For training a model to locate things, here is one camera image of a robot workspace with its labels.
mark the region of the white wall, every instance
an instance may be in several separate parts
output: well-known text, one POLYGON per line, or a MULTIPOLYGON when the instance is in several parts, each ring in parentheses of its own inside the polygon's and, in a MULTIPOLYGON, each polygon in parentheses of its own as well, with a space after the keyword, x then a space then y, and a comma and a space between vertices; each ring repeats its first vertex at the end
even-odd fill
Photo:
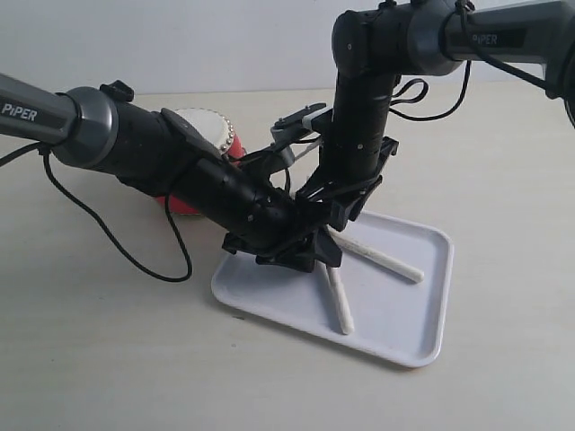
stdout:
MULTIPOLYGON (((377 0, 13 0, 0 72, 47 90, 122 79, 138 93, 332 87, 331 32, 377 0)), ((477 0, 478 7, 516 3, 477 0)), ((540 74, 539 68, 529 69, 540 74)), ((473 79, 505 79, 489 66, 473 79)), ((461 79, 461 71, 447 80, 461 79)))

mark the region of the black robotic arm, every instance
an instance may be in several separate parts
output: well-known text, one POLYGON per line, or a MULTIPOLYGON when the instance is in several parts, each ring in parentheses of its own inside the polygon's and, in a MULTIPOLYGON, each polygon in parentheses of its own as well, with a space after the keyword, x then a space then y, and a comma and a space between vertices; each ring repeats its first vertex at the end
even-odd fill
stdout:
POLYGON ((402 75, 448 75, 464 61, 487 61, 563 98, 571 112, 574 49, 575 0, 483 11, 466 1, 387 0, 337 19, 333 107, 280 119, 274 144, 238 164, 174 112, 132 104, 122 82, 52 94, 0 75, 0 134, 41 141, 60 162, 114 175, 147 195, 175 196, 228 231, 225 250, 309 272, 318 260, 341 264, 328 226, 345 229, 382 182, 398 146, 385 124, 402 75), (509 62, 542 65, 544 80, 509 62), (313 133, 321 146, 309 181, 295 196, 273 187, 270 175, 293 163, 290 146, 313 133))

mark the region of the drum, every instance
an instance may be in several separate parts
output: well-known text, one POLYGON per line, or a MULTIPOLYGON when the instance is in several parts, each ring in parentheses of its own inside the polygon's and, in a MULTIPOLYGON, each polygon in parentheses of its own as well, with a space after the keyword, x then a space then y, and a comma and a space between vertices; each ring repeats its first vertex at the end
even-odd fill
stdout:
MULTIPOLYGON (((235 159, 245 155, 245 150, 234 131, 234 126, 223 115, 214 110, 202 108, 189 108, 174 112, 195 127, 222 155, 229 155, 235 159)), ((162 206, 165 203, 165 198, 156 198, 155 200, 162 206)), ((194 208, 174 197, 170 197, 170 210, 178 215, 200 215, 194 208)))

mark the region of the table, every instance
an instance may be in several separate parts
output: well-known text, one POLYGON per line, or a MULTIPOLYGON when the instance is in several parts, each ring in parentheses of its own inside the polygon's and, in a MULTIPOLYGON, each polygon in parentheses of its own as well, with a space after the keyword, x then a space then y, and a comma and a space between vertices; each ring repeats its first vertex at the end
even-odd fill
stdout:
MULTIPOLYGON (((437 84, 410 113, 435 114, 437 84)), ((250 151, 332 90, 153 95, 205 107, 250 151)), ((41 159, 0 171, 0 428, 21 430, 571 430, 575 409, 575 130, 522 83, 474 84, 438 122, 390 117, 399 153, 367 209, 430 224, 456 246, 442 353, 406 371, 218 304, 225 232, 179 219, 194 277, 166 285, 124 260, 46 181, 41 159)), ((3 137, 2 153, 22 141, 3 137)), ((103 174, 54 162, 133 254, 184 270, 162 209, 103 174)), ((294 168, 302 180, 308 156, 294 168)))

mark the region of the white tray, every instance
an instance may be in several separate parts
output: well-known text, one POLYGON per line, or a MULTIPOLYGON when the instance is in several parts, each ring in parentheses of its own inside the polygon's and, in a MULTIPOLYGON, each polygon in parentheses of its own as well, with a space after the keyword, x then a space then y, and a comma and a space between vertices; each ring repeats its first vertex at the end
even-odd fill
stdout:
POLYGON ((424 271, 414 284, 344 252, 341 279, 355 331, 342 335, 324 271, 302 274, 226 255, 212 279, 216 299, 235 309, 410 368, 439 355, 454 247, 437 229, 364 212, 344 232, 424 271))

